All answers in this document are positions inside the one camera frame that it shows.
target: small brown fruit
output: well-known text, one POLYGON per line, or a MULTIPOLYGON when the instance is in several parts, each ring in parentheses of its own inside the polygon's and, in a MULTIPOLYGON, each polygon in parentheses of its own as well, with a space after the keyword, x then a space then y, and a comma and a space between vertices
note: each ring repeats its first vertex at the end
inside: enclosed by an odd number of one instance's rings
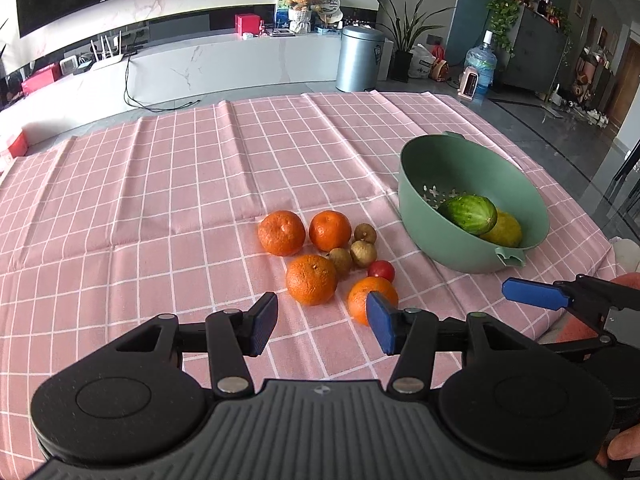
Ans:
POLYGON ((374 244, 357 240, 351 244, 353 262, 361 269, 366 269, 378 259, 378 251, 374 244))
POLYGON ((351 268, 353 267, 353 260, 351 259, 351 254, 347 249, 333 249, 327 255, 327 258, 334 263, 335 270, 338 272, 339 280, 343 280, 349 275, 351 268))
POLYGON ((369 224, 360 224, 353 231, 353 237, 356 239, 356 241, 363 240, 366 243, 374 244, 378 239, 378 234, 376 233, 376 230, 373 228, 373 226, 369 224))

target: tile floor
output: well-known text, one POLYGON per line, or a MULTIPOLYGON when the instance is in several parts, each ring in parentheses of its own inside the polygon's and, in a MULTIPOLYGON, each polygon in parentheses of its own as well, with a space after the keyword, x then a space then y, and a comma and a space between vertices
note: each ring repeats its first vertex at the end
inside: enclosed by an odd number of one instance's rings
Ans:
MULTIPOLYGON (((432 80, 380 82, 380 91, 425 92, 456 95, 457 89, 432 80)), ((305 92, 336 91, 332 81, 292 83, 214 92, 155 105, 174 108, 216 104, 222 100, 240 100, 305 92)), ((527 155, 543 166, 611 238, 620 236, 640 242, 640 203, 629 200, 639 175, 633 171, 624 182, 612 183, 624 155, 603 130, 562 113, 555 118, 540 107, 542 102, 530 94, 514 91, 490 92, 483 99, 466 102, 495 128, 509 137, 527 155)), ((30 148, 40 152, 70 136, 82 136, 113 124, 130 123, 140 117, 155 115, 147 110, 132 110, 95 121, 47 139, 30 148)))

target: red tomato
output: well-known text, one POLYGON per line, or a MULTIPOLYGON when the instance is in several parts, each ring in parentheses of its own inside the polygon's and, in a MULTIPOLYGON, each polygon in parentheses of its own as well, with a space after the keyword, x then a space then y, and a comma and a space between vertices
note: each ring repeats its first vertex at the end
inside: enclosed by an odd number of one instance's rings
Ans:
POLYGON ((367 269, 367 276, 384 278, 385 280, 392 282, 396 277, 396 270, 388 261, 377 260, 369 266, 369 269, 367 269))

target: blue water jug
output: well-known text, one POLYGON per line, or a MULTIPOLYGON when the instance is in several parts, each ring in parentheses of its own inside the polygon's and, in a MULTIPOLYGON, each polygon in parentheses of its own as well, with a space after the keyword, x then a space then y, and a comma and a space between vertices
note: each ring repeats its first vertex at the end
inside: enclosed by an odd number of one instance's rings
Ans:
POLYGON ((498 58, 491 50, 491 40, 494 34, 488 30, 484 34, 482 45, 475 46, 466 53, 465 68, 472 66, 478 70, 478 86, 476 94, 486 94, 489 85, 494 81, 494 71, 498 58))

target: trash can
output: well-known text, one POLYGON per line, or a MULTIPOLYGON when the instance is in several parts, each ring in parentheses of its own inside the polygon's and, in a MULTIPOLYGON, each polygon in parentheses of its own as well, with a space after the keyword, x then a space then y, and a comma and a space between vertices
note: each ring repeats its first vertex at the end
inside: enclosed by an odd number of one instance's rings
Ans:
POLYGON ((385 35, 375 28, 343 28, 335 87, 343 92, 373 90, 384 44, 385 35))

